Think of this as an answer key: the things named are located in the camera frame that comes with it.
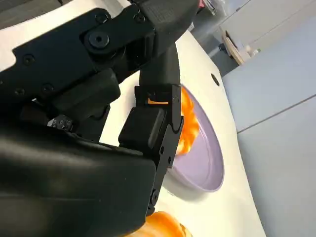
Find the orange object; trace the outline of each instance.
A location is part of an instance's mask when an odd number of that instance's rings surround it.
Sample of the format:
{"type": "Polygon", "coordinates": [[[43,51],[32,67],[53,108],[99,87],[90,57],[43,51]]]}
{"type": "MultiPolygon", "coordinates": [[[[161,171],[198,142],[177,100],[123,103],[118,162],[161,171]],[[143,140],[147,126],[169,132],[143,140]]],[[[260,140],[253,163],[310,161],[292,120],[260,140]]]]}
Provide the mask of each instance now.
{"type": "Polygon", "coordinates": [[[143,227],[127,237],[192,237],[192,234],[171,215],[159,211],[146,217],[143,227]]]}
{"type": "Polygon", "coordinates": [[[184,125],[180,135],[177,148],[177,155],[183,155],[190,151],[193,142],[198,136],[198,119],[193,111],[193,101],[190,99],[187,91],[181,88],[181,115],[184,116],[184,125]]]}

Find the white table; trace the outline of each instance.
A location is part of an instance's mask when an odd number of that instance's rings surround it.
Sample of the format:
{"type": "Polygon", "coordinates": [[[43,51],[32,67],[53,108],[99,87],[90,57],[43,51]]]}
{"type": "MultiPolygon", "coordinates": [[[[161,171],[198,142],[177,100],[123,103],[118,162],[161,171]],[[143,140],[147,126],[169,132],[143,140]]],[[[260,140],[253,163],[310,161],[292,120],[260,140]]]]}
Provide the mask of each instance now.
{"type": "MultiPolygon", "coordinates": [[[[260,219],[242,164],[233,115],[219,71],[193,36],[186,32],[178,41],[181,82],[196,97],[209,117],[224,157],[225,177],[214,193],[192,191],[166,175],[156,210],[176,217],[195,237],[264,237],[260,219]],[[218,87],[211,74],[214,74],[218,87]]],[[[111,104],[101,142],[118,145],[117,138],[130,108],[139,74],[121,85],[121,97],[111,104]]]]}

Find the lavender plate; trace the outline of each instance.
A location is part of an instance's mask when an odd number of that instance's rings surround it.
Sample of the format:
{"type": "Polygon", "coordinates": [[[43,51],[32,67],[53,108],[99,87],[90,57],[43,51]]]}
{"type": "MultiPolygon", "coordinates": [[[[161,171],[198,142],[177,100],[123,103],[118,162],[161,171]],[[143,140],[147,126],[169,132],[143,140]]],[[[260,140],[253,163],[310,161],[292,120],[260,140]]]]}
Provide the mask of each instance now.
{"type": "Polygon", "coordinates": [[[186,89],[194,103],[194,113],[199,123],[199,135],[189,153],[176,156],[169,170],[184,185],[214,192],[224,180],[222,151],[214,129],[196,98],[186,89]]]}

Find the screw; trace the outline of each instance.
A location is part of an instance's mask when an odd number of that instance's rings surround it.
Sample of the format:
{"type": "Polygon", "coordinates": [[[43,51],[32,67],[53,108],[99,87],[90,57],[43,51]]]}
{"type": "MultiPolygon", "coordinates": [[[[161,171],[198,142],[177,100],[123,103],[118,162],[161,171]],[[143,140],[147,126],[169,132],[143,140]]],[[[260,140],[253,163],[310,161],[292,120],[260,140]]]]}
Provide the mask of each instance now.
{"type": "Polygon", "coordinates": [[[153,193],[152,193],[152,197],[150,199],[152,205],[155,205],[157,203],[157,200],[158,200],[158,191],[156,189],[153,190],[153,193]]]}
{"type": "Polygon", "coordinates": [[[103,24],[108,20],[108,17],[105,13],[99,13],[95,16],[95,20],[100,23],[103,24]]]}
{"type": "Polygon", "coordinates": [[[44,94],[50,94],[54,91],[54,87],[51,84],[44,84],[41,90],[44,94]]]}
{"type": "Polygon", "coordinates": [[[97,49],[105,48],[109,42],[109,36],[104,32],[93,32],[89,37],[90,44],[97,49]]]}
{"type": "Polygon", "coordinates": [[[25,91],[22,88],[16,88],[15,91],[14,91],[14,94],[17,95],[17,96],[24,95],[24,93],[25,93],[25,91]]]}
{"type": "Polygon", "coordinates": [[[135,16],[134,16],[134,20],[137,22],[137,23],[144,23],[146,18],[144,17],[143,14],[141,13],[137,13],[135,16]]]}
{"type": "Polygon", "coordinates": [[[26,54],[23,56],[23,64],[25,66],[29,66],[35,62],[35,58],[31,54],[26,54]]]}

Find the white wall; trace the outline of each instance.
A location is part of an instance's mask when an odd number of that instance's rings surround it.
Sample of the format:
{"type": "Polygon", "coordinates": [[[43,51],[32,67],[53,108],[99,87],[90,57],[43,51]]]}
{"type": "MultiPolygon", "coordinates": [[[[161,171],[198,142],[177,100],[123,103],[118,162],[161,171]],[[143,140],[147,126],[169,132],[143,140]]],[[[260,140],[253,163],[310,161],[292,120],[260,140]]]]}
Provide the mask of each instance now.
{"type": "Polygon", "coordinates": [[[316,15],[316,0],[251,0],[221,25],[235,41],[265,49],[316,15]]]}

